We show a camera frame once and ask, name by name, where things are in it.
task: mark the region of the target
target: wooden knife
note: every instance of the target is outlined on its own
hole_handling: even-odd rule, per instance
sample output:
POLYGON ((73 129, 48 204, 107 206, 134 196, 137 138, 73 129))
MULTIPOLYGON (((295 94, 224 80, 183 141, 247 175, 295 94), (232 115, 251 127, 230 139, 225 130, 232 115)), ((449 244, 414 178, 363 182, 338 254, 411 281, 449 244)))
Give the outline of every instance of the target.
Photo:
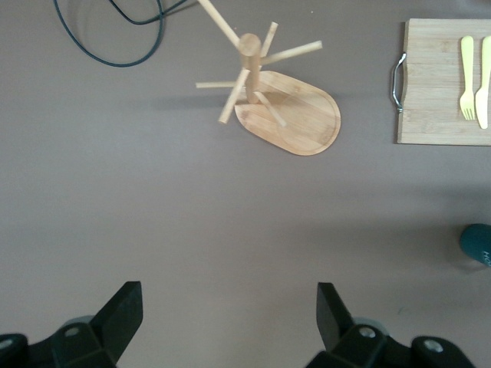
POLYGON ((481 88, 476 92, 476 113, 481 129, 486 129, 488 127, 489 76, 491 75, 491 36, 483 40, 481 58, 481 88))

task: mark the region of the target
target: bamboo cutting board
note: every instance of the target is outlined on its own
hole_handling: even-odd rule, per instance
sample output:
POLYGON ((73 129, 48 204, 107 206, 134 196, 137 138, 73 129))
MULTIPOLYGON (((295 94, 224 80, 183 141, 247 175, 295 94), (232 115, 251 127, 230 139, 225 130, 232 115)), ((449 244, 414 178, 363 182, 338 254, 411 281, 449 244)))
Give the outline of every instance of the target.
POLYGON ((491 20, 411 19, 406 23, 404 111, 399 114, 398 143, 491 146, 491 127, 481 129, 477 120, 465 120, 460 111, 464 90, 460 40, 466 35, 474 38, 476 93, 481 83, 481 45, 491 35, 491 20))

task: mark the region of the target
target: black cable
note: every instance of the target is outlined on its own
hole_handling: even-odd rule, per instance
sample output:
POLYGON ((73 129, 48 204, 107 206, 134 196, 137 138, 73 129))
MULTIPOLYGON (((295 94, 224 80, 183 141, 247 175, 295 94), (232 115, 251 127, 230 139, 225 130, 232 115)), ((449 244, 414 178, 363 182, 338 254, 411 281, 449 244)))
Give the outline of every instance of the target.
POLYGON ((110 67, 133 67, 134 65, 138 65, 143 63, 144 61, 148 60, 150 56, 152 56, 157 48, 160 45, 160 42, 162 41, 163 37, 163 26, 164 26, 164 17, 171 12, 173 9, 177 8, 178 6, 182 5, 184 2, 187 0, 179 0, 176 4, 172 5, 171 7, 163 10, 162 9, 162 3, 160 0, 157 0, 157 6, 159 8, 159 14, 153 18, 147 19, 146 21, 134 21, 133 19, 129 18, 124 12, 116 5, 116 3, 113 0, 108 0, 112 6, 116 8, 116 10, 125 18, 127 21, 129 21, 131 24, 134 25, 148 25, 149 23, 153 23, 154 21, 159 21, 159 31, 157 34, 157 39, 155 40, 155 43, 153 44, 153 47, 148 51, 145 56, 142 58, 132 61, 130 63, 123 63, 123 64, 118 64, 118 63, 113 63, 111 61, 106 61, 104 59, 101 59, 100 57, 92 54, 87 50, 82 43, 79 42, 79 40, 74 36, 74 34, 70 31, 70 28, 67 26, 67 23, 64 21, 63 15, 61 14, 60 7, 58 6, 58 0, 53 0, 54 3, 54 8, 56 9, 56 12, 58 14, 58 17, 60 18, 61 24, 63 25, 65 31, 68 33, 70 36, 71 40, 80 48, 86 55, 89 57, 93 58, 96 61, 99 61, 102 64, 109 65, 110 67))

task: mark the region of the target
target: wooden peg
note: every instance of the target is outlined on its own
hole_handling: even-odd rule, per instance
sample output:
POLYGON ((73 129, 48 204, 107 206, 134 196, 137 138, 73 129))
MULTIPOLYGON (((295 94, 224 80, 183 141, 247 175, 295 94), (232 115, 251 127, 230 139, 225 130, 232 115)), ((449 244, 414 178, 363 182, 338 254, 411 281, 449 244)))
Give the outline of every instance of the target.
POLYGON ((272 21, 271 25, 269 26, 268 34, 266 35, 264 43, 262 44, 261 58, 265 57, 268 54, 269 47, 271 46, 273 38, 275 37, 276 28, 278 28, 278 23, 272 21))
POLYGON ((232 30, 229 24, 225 19, 218 13, 218 10, 213 6, 213 4, 209 0, 198 0, 199 3, 205 8, 206 12, 210 17, 212 17, 213 21, 222 32, 227 36, 227 38, 232 42, 232 44, 237 48, 239 45, 239 36, 232 30))
POLYGON ((246 82, 249 73, 250 71, 248 69, 242 69, 242 71, 240 72, 239 77, 236 81, 236 85, 232 89, 232 92, 230 92, 229 99, 227 100, 218 119, 220 123, 227 124, 227 122, 229 121, 230 114, 232 113, 233 107, 236 104, 237 99, 239 98, 240 90, 242 89, 242 87, 244 87, 244 83, 246 82))
POLYGON ((288 50, 273 54, 271 56, 262 57, 261 65, 267 65, 275 63, 276 61, 285 60, 293 58, 294 56, 299 56, 307 54, 308 52, 320 50, 322 48, 322 41, 312 42, 310 44, 304 44, 303 46, 298 46, 297 48, 290 48, 288 50))
POLYGON ((245 94, 247 101, 251 104, 257 104, 259 99, 254 94, 259 87, 259 71, 261 61, 261 40, 252 33, 244 34, 239 41, 238 47, 242 67, 251 71, 245 81, 245 94))
POLYGON ((231 80, 227 82, 199 82, 196 88, 233 88, 236 82, 231 80))

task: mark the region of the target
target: metal handle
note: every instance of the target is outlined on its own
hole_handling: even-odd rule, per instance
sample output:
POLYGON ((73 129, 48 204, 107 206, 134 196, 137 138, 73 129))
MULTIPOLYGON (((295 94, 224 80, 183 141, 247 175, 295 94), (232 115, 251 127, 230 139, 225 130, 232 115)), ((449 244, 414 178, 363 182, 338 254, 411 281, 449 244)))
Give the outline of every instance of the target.
POLYGON ((392 98, 394 99, 398 113, 402 113, 403 107, 402 107, 402 103, 397 99, 397 95, 396 95, 397 71, 399 70, 399 67, 402 65, 404 60, 406 60, 406 56, 407 56, 406 52, 403 52, 396 66, 394 67, 394 72, 392 73, 392 98))

